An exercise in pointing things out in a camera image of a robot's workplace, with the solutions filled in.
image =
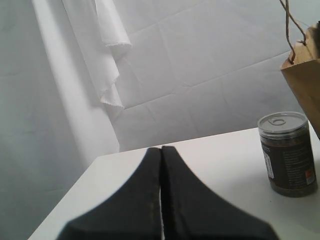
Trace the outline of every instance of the metal can lid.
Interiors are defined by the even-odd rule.
[[[267,137],[285,137],[288,134],[299,132],[306,126],[308,126],[307,117],[294,111],[276,112],[258,121],[260,134]]]

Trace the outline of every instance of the tin can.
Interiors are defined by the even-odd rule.
[[[287,197],[318,189],[309,123],[299,112],[277,112],[258,121],[270,185]]]

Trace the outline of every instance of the can label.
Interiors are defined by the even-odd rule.
[[[292,146],[261,144],[269,180],[277,187],[301,189],[316,180],[310,141]]]

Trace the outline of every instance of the pull tab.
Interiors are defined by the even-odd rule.
[[[273,126],[281,126],[286,124],[286,121],[281,118],[269,119],[268,122],[271,123]]]

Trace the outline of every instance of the white table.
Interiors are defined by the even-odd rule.
[[[320,178],[320,141],[311,130]],[[256,128],[169,144],[214,192],[271,223],[281,240],[320,239],[320,190],[289,198],[274,192]],[[146,149],[98,157],[57,204],[30,240],[54,240],[67,221],[110,197],[134,172]]]

